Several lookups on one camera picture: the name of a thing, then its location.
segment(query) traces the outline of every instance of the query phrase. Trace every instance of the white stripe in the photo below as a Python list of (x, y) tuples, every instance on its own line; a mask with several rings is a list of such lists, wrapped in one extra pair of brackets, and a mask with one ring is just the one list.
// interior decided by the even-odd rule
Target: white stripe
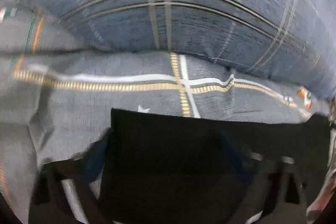
[(227, 86), (232, 79), (234, 79), (234, 75), (230, 75), (230, 77), (225, 82), (222, 82), (217, 78), (203, 78), (203, 79), (189, 80), (189, 85), (204, 85), (204, 84), (216, 83), (222, 86)]
[(290, 2), (291, 2), (291, 0), (286, 0), (285, 10), (283, 11), (282, 19), (281, 19), (278, 31), (277, 31), (275, 37), (273, 38), (272, 43), (270, 44), (270, 46), (268, 47), (268, 49), (266, 50), (266, 52), (264, 52), (264, 54), (258, 59), (258, 61), (252, 67), (250, 67), (248, 70), (246, 70), (245, 72), (249, 72), (250, 70), (253, 70), (264, 59), (264, 57), (271, 51), (271, 49), (273, 48), (274, 44), (278, 41), (278, 37), (281, 34), (281, 30), (282, 30), (283, 25), (285, 23), (285, 20), (287, 18)]
[(10, 12), (10, 16), (14, 17), (16, 15), (17, 8), (13, 8)]
[(187, 69), (185, 55), (180, 55), (180, 67), (181, 67), (181, 74), (182, 74), (184, 86), (186, 89), (186, 93), (188, 95), (191, 108), (193, 109), (194, 118), (200, 118), (201, 116), (198, 112), (194, 97), (192, 93), (190, 92), (190, 85), (189, 85), (189, 80), (188, 80), (188, 69)]
[(79, 201), (74, 181), (72, 179), (65, 179), (61, 180), (61, 183), (73, 216), (76, 220), (88, 224), (89, 221), (87, 220), (84, 209)]
[(268, 63), (269, 60), (271, 60), (273, 58), (273, 56), (277, 53), (277, 51), (280, 49), (284, 39), (286, 38), (287, 34), (288, 34), (288, 31), (289, 31), (289, 28), (292, 24), (292, 20), (293, 20), (293, 17), (294, 17), (294, 13), (295, 13), (295, 10), (296, 10), (296, 5), (297, 5), (297, 2), (298, 0), (294, 0), (293, 1), (293, 6), (292, 6), (292, 10), (290, 12), (290, 17), (288, 19), (288, 23), (287, 23), (287, 26), (286, 26), (286, 29), (285, 29), (285, 32), (278, 44), (278, 46), (276, 47), (276, 49), (274, 50), (274, 52), (272, 52), (272, 54), (267, 58), (267, 60), (262, 63), (258, 68), (256, 68), (253, 72), (256, 72), (257, 70), (259, 70), (260, 68), (262, 68), (266, 63)]
[(171, 81), (176, 82), (174, 76), (151, 74), (151, 75), (134, 75), (134, 76), (96, 76), (96, 75), (65, 75), (58, 73), (45, 65), (31, 64), (28, 66), (28, 70), (35, 73), (40, 73), (44, 76), (49, 76), (59, 81), (78, 81), (78, 82), (91, 82), (91, 83), (133, 83), (143, 81)]
[(3, 17), (5, 16), (5, 12), (6, 12), (6, 8), (2, 8), (0, 10), (0, 23), (2, 22)]
[(251, 218), (249, 218), (245, 224), (252, 224), (253, 222), (256, 222), (257, 220), (260, 219), (261, 215), (263, 214), (263, 211), (261, 211), (260, 213), (257, 213), (256, 215), (252, 216)]

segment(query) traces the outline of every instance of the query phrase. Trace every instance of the plaid fabric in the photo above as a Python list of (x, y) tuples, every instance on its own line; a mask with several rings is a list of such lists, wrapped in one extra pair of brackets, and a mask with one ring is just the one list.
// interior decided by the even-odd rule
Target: plaid fabric
[[(1, 189), (24, 223), (37, 167), (45, 159), (68, 159), (98, 140), (110, 125), (112, 107), (267, 123), (303, 122), (329, 111), (315, 97), (306, 110), (299, 86), (174, 53), (24, 54), (0, 63)], [(76, 217), (85, 220), (75, 190), (64, 183)], [(99, 182), (92, 187), (98, 194)]]
[(0, 0), (0, 190), (23, 223), (38, 167), (98, 140), (112, 107), (266, 123), (329, 113), (315, 96), (307, 110), (300, 86), (266, 80), (334, 94), (333, 8), (323, 1), (91, 1)]
[(335, 0), (20, 2), (49, 11), (99, 49), (192, 54), (258, 77), (299, 83), (319, 97), (335, 95)]

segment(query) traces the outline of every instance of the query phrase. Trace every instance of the green stripe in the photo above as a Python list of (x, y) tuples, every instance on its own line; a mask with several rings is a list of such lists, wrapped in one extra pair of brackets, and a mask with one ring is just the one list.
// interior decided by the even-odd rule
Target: green stripe
[(12, 8), (6, 8), (3, 18), (9, 17), (11, 15)]
[(30, 46), (30, 40), (31, 40), (31, 37), (32, 37), (32, 32), (33, 32), (33, 29), (35, 27), (35, 22), (36, 22), (36, 17), (32, 17), (31, 21), (30, 21), (30, 27), (29, 27), (29, 31), (28, 31), (28, 34), (27, 34), (27, 41), (26, 41), (26, 47), (25, 47), (25, 52), (28, 51), (28, 48)]

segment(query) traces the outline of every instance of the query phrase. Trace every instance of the blue fabric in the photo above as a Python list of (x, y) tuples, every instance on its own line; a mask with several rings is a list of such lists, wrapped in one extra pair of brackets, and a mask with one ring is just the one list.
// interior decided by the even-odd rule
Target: blue fabric
[(24, 1), (102, 50), (181, 52), (336, 94), (335, 0), (98, 0), (76, 13), (92, 0)]
[(95, 181), (102, 172), (105, 164), (106, 148), (111, 131), (107, 131), (103, 138), (93, 144), (84, 162), (82, 180), (86, 183)]

